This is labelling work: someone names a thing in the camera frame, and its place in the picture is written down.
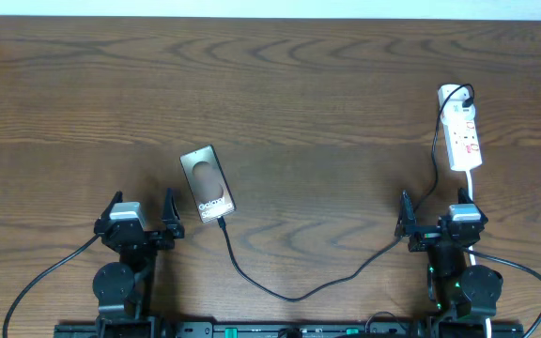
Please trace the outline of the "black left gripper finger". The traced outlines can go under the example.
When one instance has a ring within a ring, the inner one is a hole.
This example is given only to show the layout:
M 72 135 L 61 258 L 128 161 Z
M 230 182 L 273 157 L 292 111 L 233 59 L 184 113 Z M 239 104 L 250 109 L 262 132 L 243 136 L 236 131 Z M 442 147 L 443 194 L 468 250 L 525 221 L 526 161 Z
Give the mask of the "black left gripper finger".
M 170 231 L 174 238 L 183 238 L 185 229 L 178 215 L 173 191 L 171 188 L 166 190 L 166 195 L 162 207 L 162 222 L 167 231 Z
M 102 212 L 99 218 L 94 222 L 94 234 L 95 235 L 104 235 L 108 229 L 112 226 L 113 222 L 111 219 L 111 213 L 114 205 L 116 203 L 122 202 L 122 191 L 117 191 L 113 196 L 111 202 L 108 204 L 106 209 Z

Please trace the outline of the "Galaxy S25 Ultra smartphone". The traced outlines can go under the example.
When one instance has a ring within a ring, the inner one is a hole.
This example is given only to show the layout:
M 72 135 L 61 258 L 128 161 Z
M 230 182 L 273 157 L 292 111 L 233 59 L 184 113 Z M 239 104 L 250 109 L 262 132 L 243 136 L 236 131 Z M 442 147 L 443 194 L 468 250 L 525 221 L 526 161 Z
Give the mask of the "Galaxy S25 Ultra smartphone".
M 236 210 L 236 205 L 212 145 L 179 158 L 200 220 L 208 223 Z

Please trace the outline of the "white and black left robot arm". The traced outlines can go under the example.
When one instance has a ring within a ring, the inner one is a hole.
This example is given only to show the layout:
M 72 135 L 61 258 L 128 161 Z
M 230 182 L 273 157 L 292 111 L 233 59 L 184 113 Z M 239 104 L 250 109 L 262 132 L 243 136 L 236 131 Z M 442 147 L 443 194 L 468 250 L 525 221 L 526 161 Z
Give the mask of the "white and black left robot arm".
M 162 205 L 163 230 L 145 229 L 138 202 L 125 202 L 116 192 L 94 223 L 102 244 L 119 254 L 116 262 L 98 270 L 93 293 L 98 299 L 99 337 L 168 337 L 173 329 L 149 311 L 159 251 L 169 251 L 184 237 L 173 192 L 166 191 Z

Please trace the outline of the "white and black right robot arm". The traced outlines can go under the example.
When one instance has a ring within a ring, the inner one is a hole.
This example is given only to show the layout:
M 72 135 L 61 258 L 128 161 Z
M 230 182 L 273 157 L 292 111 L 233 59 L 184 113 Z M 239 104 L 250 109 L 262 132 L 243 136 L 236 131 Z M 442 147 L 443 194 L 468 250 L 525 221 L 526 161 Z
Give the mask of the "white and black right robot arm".
M 408 238 L 408 250 L 428 255 L 427 288 L 438 311 L 418 324 L 424 337 L 487 337 L 486 321 L 497 313 L 503 277 L 483 265 L 470 265 L 465 254 L 480 239 L 486 215 L 464 189 L 434 225 L 419 225 L 410 197 L 403 192 L 394 234 Z

